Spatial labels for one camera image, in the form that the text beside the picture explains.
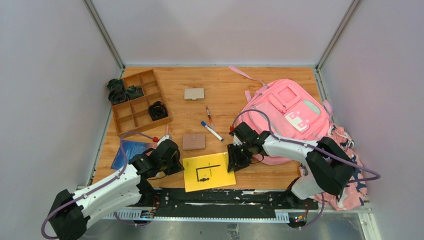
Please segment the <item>yellow booklet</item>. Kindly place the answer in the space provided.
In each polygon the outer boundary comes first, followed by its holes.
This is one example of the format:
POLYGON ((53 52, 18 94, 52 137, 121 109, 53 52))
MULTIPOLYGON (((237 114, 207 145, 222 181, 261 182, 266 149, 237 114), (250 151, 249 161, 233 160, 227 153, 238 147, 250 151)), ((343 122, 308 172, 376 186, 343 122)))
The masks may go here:
POLYGON ((187 193, 236 184, 235 173, 228 172, 227 152, 188 157, 182 163, 184 189, 187 193))

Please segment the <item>blue Jane Eyre book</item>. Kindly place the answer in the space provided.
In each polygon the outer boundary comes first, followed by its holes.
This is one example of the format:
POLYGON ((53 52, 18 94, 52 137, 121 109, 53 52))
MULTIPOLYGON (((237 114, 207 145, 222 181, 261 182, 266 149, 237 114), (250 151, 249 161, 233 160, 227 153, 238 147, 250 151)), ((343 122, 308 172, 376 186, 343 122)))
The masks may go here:
MULTIPOLYGON (((122 141, 122 147, 125 151, 125 154, 127 156, 127 159, 130 160, 135 155, 141 154, 142 152, 146 151, 150 148, 156 148, 156 143, 148 143, 148 142, 139 142, 139 141, 130 141, 130 140, 123 140, 122 141)), ((123 167, 125 163, 124 155, 120 148, 117 150, 117 153, 115 155, 115 158, 110 166, 112 170, 119 170, 123 167)))

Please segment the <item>pink student backpack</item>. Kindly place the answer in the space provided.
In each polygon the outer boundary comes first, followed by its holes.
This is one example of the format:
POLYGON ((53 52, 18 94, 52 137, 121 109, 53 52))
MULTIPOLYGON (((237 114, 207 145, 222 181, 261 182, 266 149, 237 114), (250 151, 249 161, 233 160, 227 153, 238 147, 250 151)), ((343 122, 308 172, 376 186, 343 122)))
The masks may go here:
POLYGON ((237 117, 257 133, 272 130, 276 135, 296 140, 317 141, 327 136, 330 114, 304 88, 290 79, 264 83, 250 95, 247 105, 237 117))

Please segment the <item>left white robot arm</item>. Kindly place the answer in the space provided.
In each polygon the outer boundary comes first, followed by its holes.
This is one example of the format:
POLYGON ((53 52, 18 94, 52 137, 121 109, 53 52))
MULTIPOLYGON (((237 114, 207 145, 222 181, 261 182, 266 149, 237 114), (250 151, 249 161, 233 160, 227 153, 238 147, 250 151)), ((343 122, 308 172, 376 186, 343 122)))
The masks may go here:
POLYGON ((88 228, 121 208, 139 204, 149 206, 154 199, 150 178, 158 173, 170 176, 183 171, 178 145, 165 135, 152 138, 157 143, 129 158, 123 146, 124 164, 99 182, 71 193, 59 192, 41 225, 41 234, 48 240, 77 240, 88 228))

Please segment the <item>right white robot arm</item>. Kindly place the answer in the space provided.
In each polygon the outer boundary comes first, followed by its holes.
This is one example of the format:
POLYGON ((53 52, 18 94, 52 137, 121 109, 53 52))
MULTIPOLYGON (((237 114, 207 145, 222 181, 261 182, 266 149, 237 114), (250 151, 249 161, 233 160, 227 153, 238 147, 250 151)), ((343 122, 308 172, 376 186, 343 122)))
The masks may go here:
POLYGON ((340 195, 357 169, 329 137, 316 141, 283 137, 269 130, 257 133, 245 122, 232 126, 229 134, 235 147, 228 153, 230 160, 246 162, 260 155, 297 161, 307 168, 308 174, 293 180, 285 191, 286 204, 292 209, 298 209, 307 198, 317 194, 340 195))

